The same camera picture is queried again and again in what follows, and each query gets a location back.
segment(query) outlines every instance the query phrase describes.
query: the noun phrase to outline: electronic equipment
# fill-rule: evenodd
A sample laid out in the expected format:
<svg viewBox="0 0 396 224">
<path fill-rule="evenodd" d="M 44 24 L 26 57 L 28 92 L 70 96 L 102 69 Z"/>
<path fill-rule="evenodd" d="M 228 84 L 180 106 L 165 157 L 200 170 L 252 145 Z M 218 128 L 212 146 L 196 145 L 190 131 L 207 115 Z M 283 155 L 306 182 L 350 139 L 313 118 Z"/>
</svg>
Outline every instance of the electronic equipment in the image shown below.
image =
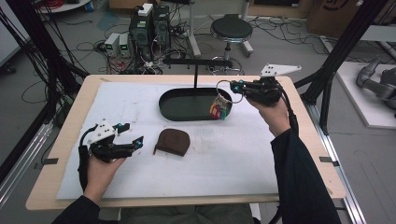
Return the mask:
<svg viewBox="0 0 396 224">
<path fill-rule="evenodd" d="M 78 155 L 79 167 L 78 177 L 79 183 L 84 190 L 88 184 L 88 159 L 90 154 L 93 154 L 97 159 L 104 162 L 111 162 L 112 160 L 131 157 L 132 154 L 143 146 L 143 136 L 136 138 L 132 144 L 114 144 L 113 141 L 116 135 L 119 136 L 130 129 L 130 124 L 117 124 L 112 126 L 107 120 L 103 119 L 99 124 L 88 129 L 79 139 Z M 84 138 L 88 133 L 92 133 L 88 144 L 83 145 Z"/>
<path fill-rule="evenodd" d="M 233 93 L 242 94 L 252 101 L 267 106 L 275 105 L 282 98 L 288 108 L 290 127 L 298 134 L 298 120 L 291 109 L 289 97 L 275 77 L 261 75 L 260 80 L 253 82 L 233 80 L 230 82 L 230 89 Z"/>
<path fill-rule="evenodd" d="M 152 10 L 152 4 L 150 4 L 150 3 L 145 3 L 145 4 L 143 4 L 143 6 L 142 6 L 142 8 L 143 9 L 139 9 L 138 11 L 137 11 L 137 15 L 139 15 L 139 16 L 149 16 L 149 14 L 150 14 L 150 12 L 151 12 L 151 10 Z"/>
<path fill-rule="evenodd" d="M 154 39 L 154 23 L 152 20 L 152 10 L 147 16 L 139 16 L 138 10 L 133 12 L 131 24 L 129 26 L 129 35 L 132 40 L 134 55 L 137 62 L 150 62 L 152 61 L 156 45 L 153 43 Z"/>
<path fill-rule="evenodd" d="M 153 20 L 155 27 L 155 40 L 162 49 L 171 47 L 169 6 L 157 6 L 154 8 Z"/>
<path fill-rule="evenodd" d="M 129 58 L 132 56 L 132 44 L 129 34 L 120 34 L 120 54 L 121 57 Z"/>
<path fill-rule="evenodd" d="M 120 34 L 111 34 L 105 42 L 105 47 L 109 57 L 117 57 L 120 53 Z"/>
</svg>

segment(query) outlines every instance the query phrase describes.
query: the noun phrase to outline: colorful object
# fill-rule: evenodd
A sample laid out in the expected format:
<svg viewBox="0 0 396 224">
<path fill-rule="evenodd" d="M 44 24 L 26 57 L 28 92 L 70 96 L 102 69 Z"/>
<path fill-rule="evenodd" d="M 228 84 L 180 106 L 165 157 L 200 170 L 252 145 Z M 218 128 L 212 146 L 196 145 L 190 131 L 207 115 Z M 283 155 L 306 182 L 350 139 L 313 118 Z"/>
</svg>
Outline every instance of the colorful object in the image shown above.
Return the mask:
<svg viewBox="0 0 396 224">
<path fill-rule="evenodd" d="M 210 106 L 210 116 L 214 119 L 225 120 L 228 112 L 228 101 L 222 95 L 218 95 Z"/>
</svg>

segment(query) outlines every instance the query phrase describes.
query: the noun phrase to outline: person's right hand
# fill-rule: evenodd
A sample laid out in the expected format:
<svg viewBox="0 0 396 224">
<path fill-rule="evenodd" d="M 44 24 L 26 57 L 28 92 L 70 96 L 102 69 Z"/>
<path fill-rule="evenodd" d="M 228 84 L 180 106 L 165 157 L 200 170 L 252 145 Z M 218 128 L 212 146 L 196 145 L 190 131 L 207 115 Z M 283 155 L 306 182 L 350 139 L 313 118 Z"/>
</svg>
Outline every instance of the person's right hand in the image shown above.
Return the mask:
<svg viewBox="0 0 396 224">
<path fill-rule="evenodd" d="M 247 98 L 247 101 L 259 110 L 260 115 L 270 128 L 270 132 L 277 137 L 290 128 L 288 108 L 280 99 L 275 105 L 266 106 Z"/>
</svg>

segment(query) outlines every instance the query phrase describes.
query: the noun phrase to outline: human hand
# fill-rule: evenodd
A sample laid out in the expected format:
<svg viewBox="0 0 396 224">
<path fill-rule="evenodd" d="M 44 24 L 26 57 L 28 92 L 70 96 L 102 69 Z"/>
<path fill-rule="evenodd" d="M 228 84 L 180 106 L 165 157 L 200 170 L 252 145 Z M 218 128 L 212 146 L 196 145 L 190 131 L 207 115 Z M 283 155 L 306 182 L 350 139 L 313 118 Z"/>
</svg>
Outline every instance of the human hand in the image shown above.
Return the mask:
<svg viewBox="0 0 396 224">
<path fill-rule="evenodd" d="M 91 155 L 87 171 L 88 184 L 84 190 L 84 196 L 98 204 L 117 170 L 125 160 L 126 158 L 122 158 L 106 163 Z"/>
<path fill-rule="evenodd" d="M 260 115 L 270 128 L 270 132 L 277 137 L 290 128 L 288 108 L 283 100 L 275 105 L 267 106 L 247 98 L 247 101 L 259 110 Z"/>
</svg>

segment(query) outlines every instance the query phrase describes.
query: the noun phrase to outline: person's left hand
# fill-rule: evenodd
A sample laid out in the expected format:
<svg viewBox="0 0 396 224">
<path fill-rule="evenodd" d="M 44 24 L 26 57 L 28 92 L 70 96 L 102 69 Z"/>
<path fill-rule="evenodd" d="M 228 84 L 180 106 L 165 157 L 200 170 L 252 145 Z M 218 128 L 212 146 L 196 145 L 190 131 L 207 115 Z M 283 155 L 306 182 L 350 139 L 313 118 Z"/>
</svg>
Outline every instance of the person's left hand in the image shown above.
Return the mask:
<svg viewBox="0 0 396 224">
<path fill-rule="evenodd" d="M 125 160 L 126 158 L 122 158 L 106 163 L 91 155 L 87 172 L 88 184 L 87 188 L 84 190 L 84 196 L 98 204 L 105 194 L 107 187 L 113 180 L 117 170 Z"/>
</svg>

